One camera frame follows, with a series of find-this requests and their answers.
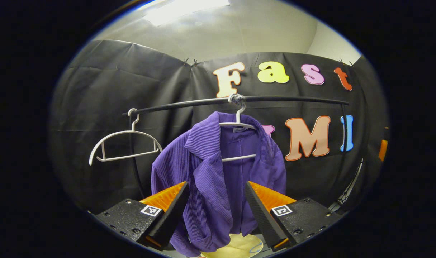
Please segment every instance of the empty hanger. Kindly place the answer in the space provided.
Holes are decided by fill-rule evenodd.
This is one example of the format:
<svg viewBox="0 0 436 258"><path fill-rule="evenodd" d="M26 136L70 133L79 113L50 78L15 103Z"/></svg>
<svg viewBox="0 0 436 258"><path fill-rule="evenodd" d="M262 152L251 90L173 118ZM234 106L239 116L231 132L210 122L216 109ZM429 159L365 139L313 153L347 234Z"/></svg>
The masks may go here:
<svg viewBox="0 0 436 258"><path fill-rule="evenodd" d="M129 112L127 113L128 116L131 116L131 112L132 111L136 111L137 109L132 108L129 110ZM106 161L112 161L112 160L120 160L120 159L125 159L125 158L130 158L130 157L138 157L138 156L142 156L142 155L146 155L146 154L151 154L151 153L156 153L156 152L162 152L162 147L159 144L159 142L152 137L149 134L143 133L143 132L139 132L139 131L135 131L135 124L139 121L140 119L140 114L137 114L137 119L135 121L133 121L132 123L132 130L127 130L127 131L120 131L120 132L116 132L116 133L112 133L107 135L106 137L103 137L96 145L95 147L92 149L92 152L90 152L90 157L89 157L89 165L92 165L92 160L94 158L95 152L97 151L98 147L101 145L102 146L102 157L97 157L98 160L102 161L102 162L106 162ZM139 153L139 154L133 154L133 155L128 155L128 156L122 156L122 157L111 157L111 158L106 158L105 156L105 144L104 141L110 137L113 137L115 135L119 135L119 134L142 134L145 135L147 137L150 137L153 140L153 144L154 144L154 150L152 152L144 152L144 153Z"/></svg>
<svg viewBox="0 0 436 258"><path fill-rule="evenodd" d="M228 102L240 105L242 108L239 109L236 113L236 122L223 122L223 123L219 123L219 125L220 126L240 126L240 127L245 127L248 129L256 130L256 128L251 124L241 123L241 113L246 108L246 103L245 103L244 97L240 94L233 93L229 96ZM255 156L256 156L256 154L245 155L245 156L240 156L240 157L228 157L228 158L222 159L221 161L226 162L226 161L239 160L239 159L255 157Z"/></svg>

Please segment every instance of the purple jacket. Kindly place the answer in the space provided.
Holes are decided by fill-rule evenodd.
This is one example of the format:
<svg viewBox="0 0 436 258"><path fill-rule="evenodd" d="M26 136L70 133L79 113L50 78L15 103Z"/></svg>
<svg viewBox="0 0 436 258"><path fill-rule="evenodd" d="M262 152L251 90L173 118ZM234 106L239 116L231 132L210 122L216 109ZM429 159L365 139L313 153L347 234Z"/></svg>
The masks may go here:
<svg viewBox="0 0 436 258"><path fill-rule="evenodd" d="M214 252L230 242L229 233L246 236L257 227L245 195L250 180L285 194L286 171L282 153L261 124L241 114L241 122L253 125L233 132L221 122L235 122L235 114L214 112L171 142L153 163L152 194L187 181L190 198L182 223L170 242L182 255L196 257ZM256 154L222 162L222 158Z"/></svg>

